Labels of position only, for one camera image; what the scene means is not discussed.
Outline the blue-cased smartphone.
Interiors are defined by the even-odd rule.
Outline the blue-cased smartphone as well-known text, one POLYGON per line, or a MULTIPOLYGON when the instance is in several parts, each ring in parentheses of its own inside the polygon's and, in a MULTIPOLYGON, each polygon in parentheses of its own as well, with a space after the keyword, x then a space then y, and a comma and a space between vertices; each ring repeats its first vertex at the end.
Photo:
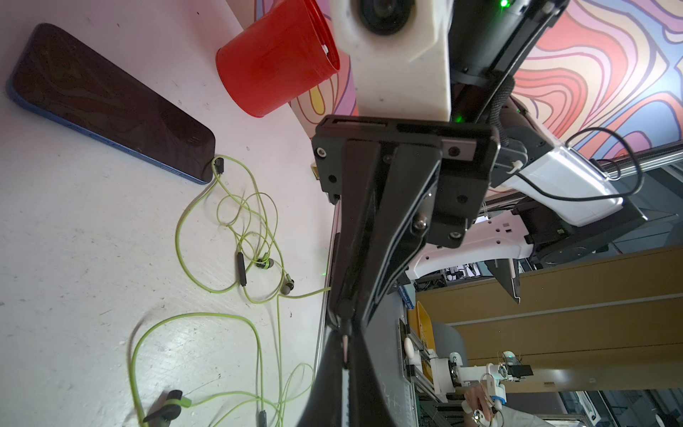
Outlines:
POLYGON ((37 25, 6 89, 21 108, 195 183, 213 178, 215 135, 67 31, 37 25))

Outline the green earphone cable plug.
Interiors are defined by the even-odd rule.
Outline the green earphone cable plug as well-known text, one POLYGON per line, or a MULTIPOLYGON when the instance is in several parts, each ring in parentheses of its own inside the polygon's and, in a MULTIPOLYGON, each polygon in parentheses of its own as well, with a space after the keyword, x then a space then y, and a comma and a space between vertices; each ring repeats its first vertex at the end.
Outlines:
POLYGON ((211 181, 185 208, 176 225, 174 250, 187 278, 200 289, 212 295, 223 295, 241 288, 247 302, 263 305, 279 298, 302 300, 329 294, 321 288, 302 295, 295 295, 295 281, 286 268, 283 251, 277 241, 279 231, 279 209, 273 197, 259 188, 252 171, 241 161, 225 155, 217 155, 210 164, 211 181), (251 192, 238 194, 231 190, 223 179, 228 167, 239 167, 246 173, 251 183, 251 192), (225 288, 214 288, 202 282, 186 263, 181 248, 181 233, 185 222, 196 207, 205 202, 217 190, 222 197, 215 205, 215 220, 219 228, 226 230, 234 239, 234 260, 237 262, 234 279, 225 288), (274 269, 279 273, 279 282, 262 299, 257 299, 247 291, 247 274, 254 270, 274 269))

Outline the red plastic cup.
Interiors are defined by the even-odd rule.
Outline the red plastic cup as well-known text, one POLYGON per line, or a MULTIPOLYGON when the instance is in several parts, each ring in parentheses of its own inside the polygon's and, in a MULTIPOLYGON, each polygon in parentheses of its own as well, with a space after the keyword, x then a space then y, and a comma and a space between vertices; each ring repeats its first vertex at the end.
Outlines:
POLYGON ((217 51, 229 96, 252 117, 265 117, 340 69, 340 55, 318 3, 286 0, 217 51))

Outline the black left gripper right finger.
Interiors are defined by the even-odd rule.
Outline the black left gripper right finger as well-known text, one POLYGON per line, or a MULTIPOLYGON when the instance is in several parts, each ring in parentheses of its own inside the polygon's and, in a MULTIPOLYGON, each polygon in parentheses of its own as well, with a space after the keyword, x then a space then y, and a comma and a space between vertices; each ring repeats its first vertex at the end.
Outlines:
POLYGON ((350 426, 395 426, 382 393, 361 327, 350 322, 350 426))

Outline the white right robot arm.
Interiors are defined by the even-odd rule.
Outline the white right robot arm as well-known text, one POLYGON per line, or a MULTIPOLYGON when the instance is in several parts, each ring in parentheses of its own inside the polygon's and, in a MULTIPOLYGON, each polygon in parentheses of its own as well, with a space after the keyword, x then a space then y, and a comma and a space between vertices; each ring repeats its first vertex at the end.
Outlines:
POLYGON ((463 263, 567 263, 645 218, 510 96, 564 1, 334 1, 357 117, 312 146, 341 208, 327 324, 364 329, 393 286, 463 263))

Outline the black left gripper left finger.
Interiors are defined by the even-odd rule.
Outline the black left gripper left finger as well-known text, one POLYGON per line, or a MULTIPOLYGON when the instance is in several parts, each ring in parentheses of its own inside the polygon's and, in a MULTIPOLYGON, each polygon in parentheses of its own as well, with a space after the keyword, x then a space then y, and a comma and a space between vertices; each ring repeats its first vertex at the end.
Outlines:
POLYGON ((298 426, 340 427, 343 425, 343 336, 332 330, 311 387, 311 394, 298 426))

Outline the green earphones middle set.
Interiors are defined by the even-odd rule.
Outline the green earphones middle set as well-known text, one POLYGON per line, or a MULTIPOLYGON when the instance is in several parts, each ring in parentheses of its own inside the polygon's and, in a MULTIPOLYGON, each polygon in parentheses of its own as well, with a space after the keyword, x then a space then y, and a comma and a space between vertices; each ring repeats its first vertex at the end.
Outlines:
POLYGON ((317 297, 145 318, 127 348, 134 426, 294 426, 317 373, 317 297))

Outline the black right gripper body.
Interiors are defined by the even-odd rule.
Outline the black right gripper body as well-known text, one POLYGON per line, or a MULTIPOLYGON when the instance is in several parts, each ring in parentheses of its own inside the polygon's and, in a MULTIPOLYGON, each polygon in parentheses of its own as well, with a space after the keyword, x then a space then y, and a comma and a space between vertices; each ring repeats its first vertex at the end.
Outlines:
POLYGON ((428 244, 457 248, 501 148, 494 126, 325 117, 312 138, 320 185, 341 208, 328 318, 365 326, 428 244))

